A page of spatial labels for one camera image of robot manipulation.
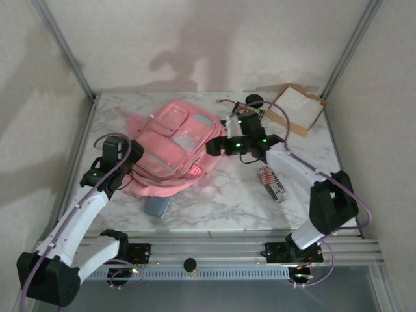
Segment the aluminium frame rails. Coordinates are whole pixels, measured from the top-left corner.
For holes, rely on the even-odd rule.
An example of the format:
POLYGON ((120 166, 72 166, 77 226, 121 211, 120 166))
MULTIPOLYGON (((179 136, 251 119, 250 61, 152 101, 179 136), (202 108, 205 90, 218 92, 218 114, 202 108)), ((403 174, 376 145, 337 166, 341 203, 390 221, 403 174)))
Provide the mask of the aluminium frame rails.
MULTIPOLYGON (((118 228, 132 243, 151 246, 149 267, 182 267, 187 258, 199 267, 264 267, 261 252, 268 242, 283 242, 288 230, 139 230, 118 228)), ((356 230, 339 231, 322 245, 323 265, 333 259, 337 266, 382 265, 376 239, 364 239, 356 230)))

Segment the pink backpack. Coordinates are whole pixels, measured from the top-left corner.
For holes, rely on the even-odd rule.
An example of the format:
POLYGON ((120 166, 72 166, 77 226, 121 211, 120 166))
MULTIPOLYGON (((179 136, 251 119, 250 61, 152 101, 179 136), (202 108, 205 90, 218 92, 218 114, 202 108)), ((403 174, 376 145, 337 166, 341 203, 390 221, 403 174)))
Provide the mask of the pink backpack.
POLYGON ((120 107, 127 135, 144 148, 124 190, 133 197, 169 197, 191 185, 213 187, 210 175, 219 157, 208 155, 206 143, 225 134, 220 119, 183 100, 173 100, 148 116, 120 107))

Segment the brown cardboard box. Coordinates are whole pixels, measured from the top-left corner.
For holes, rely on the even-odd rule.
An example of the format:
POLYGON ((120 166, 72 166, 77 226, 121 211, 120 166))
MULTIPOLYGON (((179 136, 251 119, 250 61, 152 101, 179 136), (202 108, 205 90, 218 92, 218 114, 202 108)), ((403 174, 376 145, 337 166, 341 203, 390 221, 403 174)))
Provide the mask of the brown cardboard box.
POLYGON ((275 100, 277 100, 277 98, 281 95, 281 93, 288 87, 288 86, 290 86, 290 87, 292 87, 292 88, 295 88, 296 90, 298 90, 298 91, 300 91, 301 93, 304 93, 305 95, 307 95, 307 96, 309 96, 310 98, 314 98, 314 99, 317 99, 317 100, 320 100, 321 102, 322 102, 322 104, 324 105, 324 108, 323 108, 323 110, 322 110, 322 112, 320 113, 320 115, 318 116, 318 118, 316 119, 316 122, 317 122, 317 120, 319 119, 319 117, 321 116, 321 114, 323 113, 323 111, 324 111, 324 109, 326 108, 326 106, 327 106, 327 101, 326 100, 324 100, 324 99, 322 99, 321 97, 319 97, 319 96, 317 96, 317 95, 315 95, 315 94, 311 94, 311 93, 308 93, 302 86, 300 86, 300 85, 298 85, 298 84, 286 84, 280 91, 279 91, 279 93, 277 94, 277 96, 274 98, 274 100, 272 101, 274 104, 273 105, 269 105, 268 106, 268 109, 267 109, 267 111, 266 111, 266 114, 265 114, 265 116, 268 118, 268 119, 270 119, 270 120, 272 120, 273 122, 276 122, 277 124, 280 124, 281 126, 283 126, 283 127, 287 127, 287 125, 289 125, 289 127, 290 127, 290 131, 291 132, 293 132, 293 133, 295 133, 295 134, 297 134, 297 135, 299 135, 299 136, 301 136, 301 137, 306 137, 307 135, 308 135, 308 133, 309 133, 309 131, 311 130, 307 130, 307 129, 304 129, 304 128, 301 128, 300 126, 298 126, 298 125, 296 125, 296 124, 293 124, 293 123, 291 123, 290 121, 289 121, 289 118, 288 118, 288 116, 287 116, 287 114, 286 114, 286 112, 281 108, 281 107, 279 107, 279 106, 277 106, 276 104, 275 104, 275 100))

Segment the black round knob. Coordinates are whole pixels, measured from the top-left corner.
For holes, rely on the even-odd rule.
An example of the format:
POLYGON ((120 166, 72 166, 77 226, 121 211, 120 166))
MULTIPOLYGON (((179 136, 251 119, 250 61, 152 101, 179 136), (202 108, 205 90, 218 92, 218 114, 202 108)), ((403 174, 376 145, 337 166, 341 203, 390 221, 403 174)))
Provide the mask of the black round knob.
POLYGON ((198 264, 194 258, 187 258, 183 262, 183 268, 189 276, 195 276, 198 273, 198 264))

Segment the black controller board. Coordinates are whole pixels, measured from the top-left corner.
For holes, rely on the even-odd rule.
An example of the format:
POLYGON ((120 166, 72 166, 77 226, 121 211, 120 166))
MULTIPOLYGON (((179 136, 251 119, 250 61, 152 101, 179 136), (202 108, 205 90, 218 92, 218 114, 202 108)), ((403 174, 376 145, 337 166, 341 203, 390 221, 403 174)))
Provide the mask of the black controller board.
POLYGON ((301 265, 289 268, 289 277, 292 281, 297 283, 307 283, 313 279, 312 264, 301 265))
POLYGON ((110 268, 107 273, 108 278, 132 278, 139 273, 137 268, 110 268))

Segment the black frame with brown beads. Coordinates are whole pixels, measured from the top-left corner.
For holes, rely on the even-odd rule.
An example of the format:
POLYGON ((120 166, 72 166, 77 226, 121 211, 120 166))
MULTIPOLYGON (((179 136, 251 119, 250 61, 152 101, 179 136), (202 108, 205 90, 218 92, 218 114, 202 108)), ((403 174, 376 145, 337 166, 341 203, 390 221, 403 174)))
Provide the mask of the black frame with brown beads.
POLYGON ((265 111, 261 108, 263 106, 262 103, 249 105, 249 104, 241 103, 239 101, 233 101, 230 99, 218 99, 216 102, 233 104, 233 109, 231 110, 232 114, 243 114, 243 113, 253 112, 253 113, 256 113, 256 115, 258 115, 260 120, 262 120, 265 115, 265 111))

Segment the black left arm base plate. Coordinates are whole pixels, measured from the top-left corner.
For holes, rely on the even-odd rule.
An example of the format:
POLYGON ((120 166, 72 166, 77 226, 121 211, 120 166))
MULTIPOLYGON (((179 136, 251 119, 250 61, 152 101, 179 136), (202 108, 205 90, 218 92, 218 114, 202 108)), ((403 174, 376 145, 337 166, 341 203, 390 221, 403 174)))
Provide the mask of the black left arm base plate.
POLYGON ((89 249, 93 264, 122 263, 146 265, 149 263, 151 244, 128 243, 127 241, 97 241, 89 249))

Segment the grey-blue pencil case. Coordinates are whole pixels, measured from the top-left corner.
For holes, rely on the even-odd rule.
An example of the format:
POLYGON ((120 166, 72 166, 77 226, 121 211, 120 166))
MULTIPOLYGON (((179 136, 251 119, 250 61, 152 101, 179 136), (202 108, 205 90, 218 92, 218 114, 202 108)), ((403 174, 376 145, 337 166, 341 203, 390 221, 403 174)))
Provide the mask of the grey-blue pencil case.
POLYGON ((149 197, 144 203, 144 212, 154 218, 160 218, 170 204, 172 197, 149 197))

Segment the aluminium corner post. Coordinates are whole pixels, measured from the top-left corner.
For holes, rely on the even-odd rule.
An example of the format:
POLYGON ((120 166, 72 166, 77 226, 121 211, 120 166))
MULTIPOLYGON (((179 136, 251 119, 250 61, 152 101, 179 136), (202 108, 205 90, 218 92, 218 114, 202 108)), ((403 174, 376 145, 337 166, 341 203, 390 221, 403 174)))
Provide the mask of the aluminium corner post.
POLYGON ((346 70, 349 62, 351 61, 354 53, 356 52, 361 40, 371 25, 374 17, 380 9, 384 0, 369 0, 362 15, 360 16, 350 38, 348 39, 338 61, 332 70, 329 79, 325 87, 323 88, 320 97, 327 100, 331 93, 334 91, 337 83, 339 82, 342 74, 346 70))
POLYGON ((44 27, 49 32, 54 43, 58 47, 62 58, 65 63, 68 65, 70 71, 73 73, 75 80, 78 85, 81 87, 81 90, 88 98, 90 102, 93 102, 96 98, 93 93, 90 85, 88 84, 86 77, 82 73, 81 65, 76 60, 74 54, 72 53, 64 35, 62 34, 58 23, 56 22, 53 14, 51 13, 46 0, 29 0, 31 5, 34 7, 35 11, 39 15, 44 24, 44 27))

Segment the red striped flag pencil pouch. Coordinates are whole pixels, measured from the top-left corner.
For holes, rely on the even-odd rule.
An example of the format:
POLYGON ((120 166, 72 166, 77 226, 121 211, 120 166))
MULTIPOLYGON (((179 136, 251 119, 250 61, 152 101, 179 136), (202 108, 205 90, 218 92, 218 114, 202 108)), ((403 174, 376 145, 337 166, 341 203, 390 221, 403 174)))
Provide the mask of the red striped flag pencil pouch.
POLYGON ((271 168, 268 166, 260 167, 257 170, 257 176, 275 202, 281 203, 287 199, 286 189, 271 168))

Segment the white paper sheet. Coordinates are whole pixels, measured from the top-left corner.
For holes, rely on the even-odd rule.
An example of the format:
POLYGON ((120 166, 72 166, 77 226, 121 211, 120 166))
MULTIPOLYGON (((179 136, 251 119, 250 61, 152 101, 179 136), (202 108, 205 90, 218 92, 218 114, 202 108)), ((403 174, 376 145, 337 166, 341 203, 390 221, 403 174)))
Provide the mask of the white paper sheet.
POLYGON ((275 104, 286 112, 291 123, 307 130, 313 127, 324 108, 320 100, 310 98, 290 86, 275 100, 275 104))

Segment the aluminium side rail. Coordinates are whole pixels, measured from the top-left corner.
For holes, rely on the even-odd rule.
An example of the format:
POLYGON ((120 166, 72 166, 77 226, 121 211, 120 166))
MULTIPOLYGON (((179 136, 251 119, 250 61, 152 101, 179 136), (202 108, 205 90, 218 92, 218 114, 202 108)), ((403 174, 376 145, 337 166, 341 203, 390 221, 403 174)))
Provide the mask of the aluminium side rail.
POLYGON ((75 139, 73 149, 70 154, 68 173, 64 179, 63 190, 59 193, 57 204, 51 212, 51 218, 49 219, 49 223, 44 232, 46 236, 48 236, 46 232, 48 230, 52 230, 56 226, 71 201, 73 189, 77 185, 77 174, 81 165, 86 143, 88 142, 90 128, 100 101, 100 97, 101 96, 98 94, 94 95, 93 100, 90 102, 85 121, 81 124, 81 132, 75 139))

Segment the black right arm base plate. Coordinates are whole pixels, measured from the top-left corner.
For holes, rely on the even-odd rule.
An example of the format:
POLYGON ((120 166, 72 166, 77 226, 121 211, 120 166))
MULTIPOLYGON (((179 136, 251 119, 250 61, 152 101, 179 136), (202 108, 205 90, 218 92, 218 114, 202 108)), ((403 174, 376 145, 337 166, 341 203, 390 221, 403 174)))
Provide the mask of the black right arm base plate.
POLYGON ((261 256, 266 258, 267 263, 322 263, 323 253, 320 246, 313 244, 301 250, 295 245, 286 242, 268 242, 261 256))

